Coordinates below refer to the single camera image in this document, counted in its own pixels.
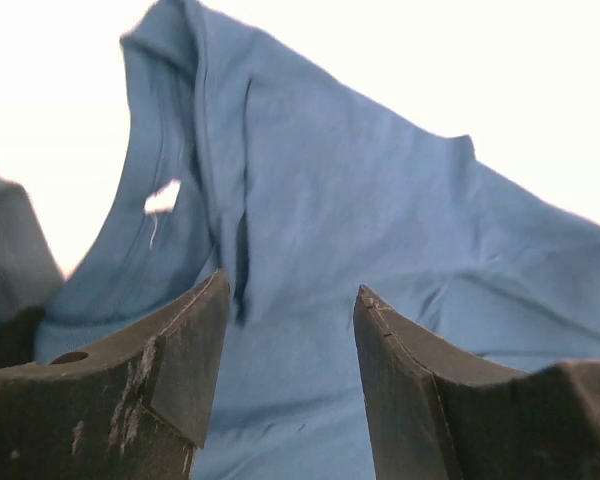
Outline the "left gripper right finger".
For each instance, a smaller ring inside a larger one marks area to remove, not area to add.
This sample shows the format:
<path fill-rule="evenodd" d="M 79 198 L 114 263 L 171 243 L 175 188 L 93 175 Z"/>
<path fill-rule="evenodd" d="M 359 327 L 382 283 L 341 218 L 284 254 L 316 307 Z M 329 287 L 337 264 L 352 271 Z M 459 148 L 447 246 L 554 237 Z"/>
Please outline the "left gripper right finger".
<path fill-rule="evenodd" d="M 378 478 L 600 479 L 600 360 L 503 367 L 367 287 L 354 327 Z"/>

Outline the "teal blue t shirt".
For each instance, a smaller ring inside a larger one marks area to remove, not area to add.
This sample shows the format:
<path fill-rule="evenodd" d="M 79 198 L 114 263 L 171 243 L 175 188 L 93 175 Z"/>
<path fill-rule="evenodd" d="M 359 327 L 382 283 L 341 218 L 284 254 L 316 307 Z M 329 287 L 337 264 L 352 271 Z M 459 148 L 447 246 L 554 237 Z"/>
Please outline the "teal blue t shirt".
<path fill-rule="evenodd" d="M 121 182 L 35 358 L 226 270 L 197 478 L 374 477 L 352 326 L 363 284 L 514 368 L 600 357 L 600 227 L 479 163 L 469 138 L 427 133 L 195 1 L 156 3 L 121 44 Z"/>

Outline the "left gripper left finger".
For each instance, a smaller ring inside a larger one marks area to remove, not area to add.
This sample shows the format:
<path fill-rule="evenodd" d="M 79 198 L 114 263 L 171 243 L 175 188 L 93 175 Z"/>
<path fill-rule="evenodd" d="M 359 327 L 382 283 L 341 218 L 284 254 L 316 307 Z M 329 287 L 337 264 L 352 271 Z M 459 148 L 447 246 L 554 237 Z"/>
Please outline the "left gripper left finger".
<path fill-rule="evenodd" d="M 0 479 L 186 479 L 209 427 L 229 311 L 216 271 L 146 318 L 40 364 L 42 311 L 0 329 Z"/>

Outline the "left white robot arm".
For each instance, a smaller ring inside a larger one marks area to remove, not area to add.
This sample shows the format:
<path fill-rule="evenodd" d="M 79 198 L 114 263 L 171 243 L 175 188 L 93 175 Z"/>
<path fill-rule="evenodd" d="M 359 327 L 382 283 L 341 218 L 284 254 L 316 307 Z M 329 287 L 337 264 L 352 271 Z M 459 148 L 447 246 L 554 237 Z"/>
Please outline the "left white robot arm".
<path fill-rule="evenodd" d="M 42 365 L 33 337 L 61 283 L 26 194 L 0 179 L 0 479 L 188 478 L 209 426 L 226 274 Z M 505 368 L 368 288 L 354 324 L 378 478 L 600 479 L 600 361 Z"/>

